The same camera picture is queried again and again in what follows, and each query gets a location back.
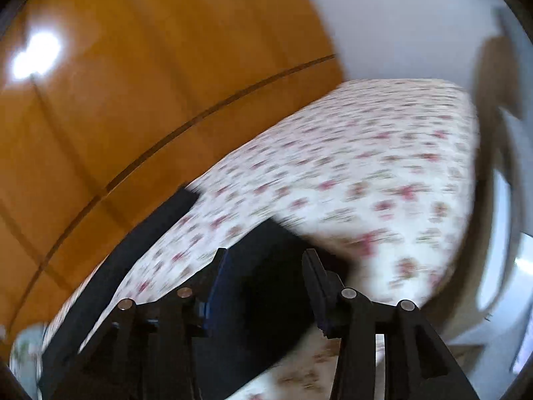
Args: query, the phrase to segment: glossy wood surface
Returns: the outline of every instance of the glossy wood surface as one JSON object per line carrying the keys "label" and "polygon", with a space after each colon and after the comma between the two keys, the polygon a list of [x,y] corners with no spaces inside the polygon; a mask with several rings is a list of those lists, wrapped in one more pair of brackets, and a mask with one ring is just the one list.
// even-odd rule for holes
{"label": "glossy wood surface", "polygon": [[[61,46],[14,79],[34,34]],[[0,41],[0,324],[63,300],[181,184],[342,74],[309,0],[29,0]]]}

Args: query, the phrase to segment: white wall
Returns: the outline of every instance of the white wall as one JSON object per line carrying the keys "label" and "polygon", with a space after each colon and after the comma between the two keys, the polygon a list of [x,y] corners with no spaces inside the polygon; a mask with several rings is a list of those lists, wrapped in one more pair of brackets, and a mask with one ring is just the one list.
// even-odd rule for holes
{"label": "white wall", "polygon": [[499,34],[502,0],[313,0],[345,77],[442,78],[473,86],[478,51]]}

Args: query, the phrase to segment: screw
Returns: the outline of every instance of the screw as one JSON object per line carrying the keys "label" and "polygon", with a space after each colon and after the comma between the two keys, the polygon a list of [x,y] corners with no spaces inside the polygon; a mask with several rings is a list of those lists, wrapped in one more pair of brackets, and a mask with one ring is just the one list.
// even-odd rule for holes
{"label": "screw", "polygon": [[133,305],[133,300],[130,299],[130,298],[125,298],[125,299],[121,299],[118,304],[117,304],[117,307],[119,310],[129,310]]}
{"label": "screw", "polygon": [[346,299],[353,299],[357,296],[357,292],[350,287],[343,288],[340,294],[343,295]]}
{"label": "screw", "polygon": [[407,299],[401,301],[400,306],[406,311],[413,311],[416,308],[415,304]]}
{"label": "screw", "polygon": [[190,298],[193,296],[193,289],[190,287],[182,287],[178,289],[178,296],[180,298]]}

